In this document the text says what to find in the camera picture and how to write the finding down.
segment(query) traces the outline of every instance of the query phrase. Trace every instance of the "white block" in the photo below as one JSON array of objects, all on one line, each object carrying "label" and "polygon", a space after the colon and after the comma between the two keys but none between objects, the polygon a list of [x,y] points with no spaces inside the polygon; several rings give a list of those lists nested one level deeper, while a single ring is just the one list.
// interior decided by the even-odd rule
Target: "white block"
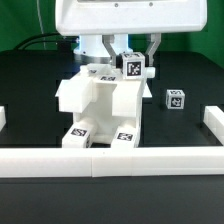
[{"label": "white block", "polygon": [[206,106],[204,123],[224,145],[224,113],[217,106]]},{"label": "white block", "polygon": [[71,126],[62,139],[62,148],[89,148],[96,131],[96,123],[90,118],[84,118]]},{"label": "white block", "polygon": [[88,149],[1,149],[0,178],[91,177]]},{"label": "white block", "polygon": [[5,119],[5,108],[0,107],[0,131],[6,124],[6,119]]},{"label": "white block", "polygon": [[113,92],[112,115],[121,117],[136,117],[137,109],[141,107],[143,81],[120,82]]},{"label": "white block", "polygon": [[168,89],[166,92],[166,105],[168,109],[184,109],[185,94],[183,90]]},{"label": "white block", "polygon": [[132,159],[126,150],[97,149],[92,154],[92,176],[131,176]]},{"label": "white block", "polygon": [[223,172],[223,147],[136,148],[132,153],[132,176]]},{"label": "white block", "polygon": [[136,145],[137,130],[133,127],[117,128],[114,139],[111,142],[111,148],[134,148]]},{"label": "white block", "polygon": [[59,86],[59,111],[81,113],[92,100],[93,78],[75,76]]}]

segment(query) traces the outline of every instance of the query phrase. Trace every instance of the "white structure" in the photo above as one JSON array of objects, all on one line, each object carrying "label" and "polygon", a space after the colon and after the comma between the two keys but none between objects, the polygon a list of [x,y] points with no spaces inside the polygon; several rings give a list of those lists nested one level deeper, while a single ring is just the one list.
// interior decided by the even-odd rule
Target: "white structure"
[{"label": "white structure", "polygon": [[215,137],[224,145],[224,113],[217,106],[206,106],[204,123]]},{"label": "white structure", "polygon": [[0,131],[6,124],[6,119],[5,119],[5,108],[0,107]]},{"label": "white structure", "polygon": [[155,69],[143,66],[141,54],[139,64],[134,64],[132,54],[128,55],[130,61],[124,61],[126,68],[123,66],[125,73],[108,64],[89,64],[81,66],[72,79],[61,82],[56,94],[59,110],[73,113],[74,118],[62,147],[88,148],[93,142],[111,147],[138,146],[141,98],[144,87],[145,92],[148,89],[146,79],[154,77]]},{"label": "white structure", "polygon": [[[62,81],[56,94],[59,110],[74,114],[62,147],[85,148],[92,142],[137,147],[146,80],[155,75],[146,65],[153,65],[161,33],[201,30],[206,20],[206,0],[57,0],[57,30],[81,35],[75,54],[96,61],[111,57],[110,64],[81,66],[80,73]],[[150,34],[148,57],[128,48],[127,34],[136,33]],[[116,68],[118,54],[121,68]]]}]

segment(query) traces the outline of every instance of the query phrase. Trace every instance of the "cube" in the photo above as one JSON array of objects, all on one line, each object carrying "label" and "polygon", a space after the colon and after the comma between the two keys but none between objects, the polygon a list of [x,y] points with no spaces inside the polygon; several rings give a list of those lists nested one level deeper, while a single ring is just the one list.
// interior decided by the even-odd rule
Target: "cube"
[{"label": "cube", "polygon": [[166,92],[166,106],[168,109],[184,109],[185,94],[180,89],[168,89]]},{"label": "cube", "polygon": [[142,79],[145,73],[145,56],[140,52],[122,55],[122,73],[124,79]]},{"label": "cube", "polygon": [[62,148],[90,148],[96,130],[95,122],[83,118],[81,121],[74,123],[63,137]]},{"label": "cube", "polygon": [[111,148],[134,148],[136,145],[136,136],[137,130],[135,128],[118,126],[111,142]]}]

